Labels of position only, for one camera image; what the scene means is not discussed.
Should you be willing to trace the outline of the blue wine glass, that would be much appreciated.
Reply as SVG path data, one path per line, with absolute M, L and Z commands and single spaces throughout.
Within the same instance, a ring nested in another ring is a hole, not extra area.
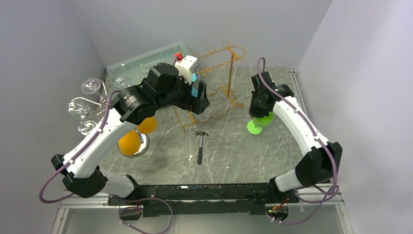
M 195 73 L 192 73 L 191 75 L 191 84 L 192 84 L 191 95 L 197 98 L 198 89 L 199 89 L 199 78 Z

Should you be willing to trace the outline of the green wine glass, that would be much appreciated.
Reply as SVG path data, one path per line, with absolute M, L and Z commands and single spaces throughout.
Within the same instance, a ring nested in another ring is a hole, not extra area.
M 254 117 L 247 124 L 247 130 L 253 134 L 258 135 L 262 132 L 263 128 L 270 124 L 274 119 L 274 113 L 269 112 L 268 116 L 261 118 Z

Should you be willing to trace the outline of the clear glass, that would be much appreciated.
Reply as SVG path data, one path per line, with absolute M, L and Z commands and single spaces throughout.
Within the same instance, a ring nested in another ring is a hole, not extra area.
M 89 78 L 81 85 L 81 91 L 85 94 L 97 94 L 101 89 L 102 82 L 97 78 Z

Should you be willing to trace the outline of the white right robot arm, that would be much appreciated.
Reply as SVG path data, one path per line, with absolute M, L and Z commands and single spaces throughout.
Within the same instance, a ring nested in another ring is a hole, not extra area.
M 286 84 L 275 85 L 268 72 L 251 78 L 252 91 L 247 124 L 248 131 L 257 135 L 277 116 L 286 125 L 298 143 L 303 158 L 287 173 L 270 179 L 269 198 L 281 202 L 287 191 L 310 187 L 327 179 L 336 181 L 342 147 L 329 141 L 308 119 Z

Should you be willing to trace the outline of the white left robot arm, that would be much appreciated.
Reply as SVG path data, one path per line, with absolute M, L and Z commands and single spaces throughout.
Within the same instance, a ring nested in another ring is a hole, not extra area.
M 101 169 L 99 162 L 110 147 L 157 110 L 176 106 L 199 115 L 209 106 L 204 81 L 199 82 L 197 95 L 192 94 L 195 65 L 193 60 L 160 63 L 150 68 L 140 84 L 111 96 L 104 117 L 92 132 L 69 153 L 52 158 L 54 168 L 64 176 L 66 189 L 82 198 L 102 192 L 135 204 L 141 194 L 137 182 L 130 175 Z

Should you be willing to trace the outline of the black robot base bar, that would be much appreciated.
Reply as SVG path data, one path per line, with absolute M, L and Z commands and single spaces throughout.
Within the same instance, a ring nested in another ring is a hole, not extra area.
M 137 196 L 110 195 L 110 206 L 139 206 L 143 217 L 249 213 L 263 215 L 273 206 L 297 203 L 293 191 L 270 183 L 142 185 Z

